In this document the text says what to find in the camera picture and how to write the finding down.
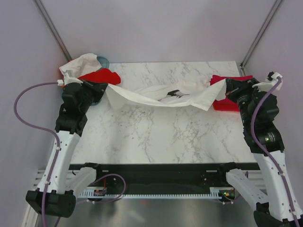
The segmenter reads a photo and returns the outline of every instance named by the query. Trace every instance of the white towel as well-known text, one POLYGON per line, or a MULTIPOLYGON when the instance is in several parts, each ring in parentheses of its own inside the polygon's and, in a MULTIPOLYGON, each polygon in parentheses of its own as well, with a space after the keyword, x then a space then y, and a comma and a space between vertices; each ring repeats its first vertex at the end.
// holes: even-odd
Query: white towel
POLYGON ((179 80, 174 85, 151 86, 134 92, 109 84, 106 94, 115 110, 129 104, 166 107, 192 105, 207 111, 215 99, 225 99, 225 90, 225 80, 209 87, 201 81, 193 83, 179 80))
POLYGON ((97 60, 97 55, 87 53, 61 66, 59 69, 63 75, 67 70, 72 70, 75 78, 79 78, 80 76, 95 72, 101 67, 100 62, 97 60))

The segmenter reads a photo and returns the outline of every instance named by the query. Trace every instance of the folded red cloth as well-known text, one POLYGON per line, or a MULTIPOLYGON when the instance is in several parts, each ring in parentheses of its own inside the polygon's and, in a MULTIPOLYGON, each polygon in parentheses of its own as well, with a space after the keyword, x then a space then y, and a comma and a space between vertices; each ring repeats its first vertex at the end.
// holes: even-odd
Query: folded red cloth
MULTIPOLYGON (((219 82, 220 80, 227 79, 227 78, 232 78, 235 80, 248 80, 252 79, 253 76, 246 76, 246 77, 220 77, 218 75, 213 75, 213 77, 210 80, 210 85, 219 82)), ((220 110, 220 111, 235 111, 238 112, 238 104, 232 102, 229 100, 227 97, 223 100, 217 101, 215 100, 213 103, 213 107, 215 110, 220 110)))
POLYGON ((116 72, 111 72, 109 69, 100 69, 97 72, 91 72, 78 79, 85 79, 94 83, 108 83, 117 85, 121 83, 121 78, 116 72))

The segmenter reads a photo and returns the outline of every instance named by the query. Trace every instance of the white wall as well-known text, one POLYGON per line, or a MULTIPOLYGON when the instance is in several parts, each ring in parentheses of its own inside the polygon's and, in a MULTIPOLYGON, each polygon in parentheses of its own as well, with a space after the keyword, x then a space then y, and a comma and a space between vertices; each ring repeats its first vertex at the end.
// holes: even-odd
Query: white wall
MULTIPOLYGON (((31 0, 2 0, 0 31, 0 220, 3 227, 18 227, 26 192, 46 166, 53 138, 20 123, 13 104, 25 88, 55 81, 65 59, 31 0)), ((18 109, 31 123, 53 129, 61 102, 52 85, 29 92, 18 109)))
POLYGON ((284 1, 246 66, 246 74, 264 80, 270 71, 283 75, 276 93, 280 114, 276 125, 285 144, 286 164, 303 206, 303 1, 284 1))
POLYGON ((43 0, 73 58, 242 62, 275 0, 43 0))

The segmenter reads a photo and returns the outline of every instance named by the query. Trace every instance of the marble tabletop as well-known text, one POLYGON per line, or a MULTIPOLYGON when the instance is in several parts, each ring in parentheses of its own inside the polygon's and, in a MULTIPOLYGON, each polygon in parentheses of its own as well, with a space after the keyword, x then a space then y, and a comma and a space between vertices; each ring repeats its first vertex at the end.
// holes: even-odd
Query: marble tabletop
MULTIPOLYGON (((234 61, 111 64, 119 85, 134 91, 178 79, 238 77, 234 61)), ((255 162, 239 113, 187 107, 125 105, 114 111, 106 95, 87 112, 88 122, 71 163, 101 164, 255 162)))

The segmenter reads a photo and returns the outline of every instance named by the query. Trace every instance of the metal pole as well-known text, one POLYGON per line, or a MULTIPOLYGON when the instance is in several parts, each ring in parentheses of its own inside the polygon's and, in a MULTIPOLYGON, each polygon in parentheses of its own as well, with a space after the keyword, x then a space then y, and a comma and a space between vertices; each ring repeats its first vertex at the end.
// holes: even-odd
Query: metal pole
POLYGON ((44 21, 46 22, 49 30, 52 32, 56 42, 58 43, 62 53, 64 54, 65 58, 67 61, 71 61, 71 55, 68 52, 68 50, 66 49, 66 46, 64 45, 63 40, 61 39, 56 27, 53 25, 53 22, 51 20, 51 18, 49 17, 43 3, 41 0, 33 0, 34 4, 37 6, 38 10, 40 11, 44 21))
POLYGON ((270 9, 265 21, 263 22, 260 30, 258 31, 258 34, 254 40, 254 42, 252 43, 252 45, 250 46, 248 52, 246 53, 244 60, 241 64, 241 66, 244 68, 245 65, 247 64, 247 62, 249 61, 252 53, 254 52, 254 50, 256 49, 260 39, 262 38, 264 32, 266 31, 266 29, 268 28, 268 25, 270 24, 270 22, 272 21, 273 16, 276 14, 276 12, 278 11, 279 7, 281 6, 281 3, 284 0, 276 0, 275 3, 273 4, 272 8, 270 9))

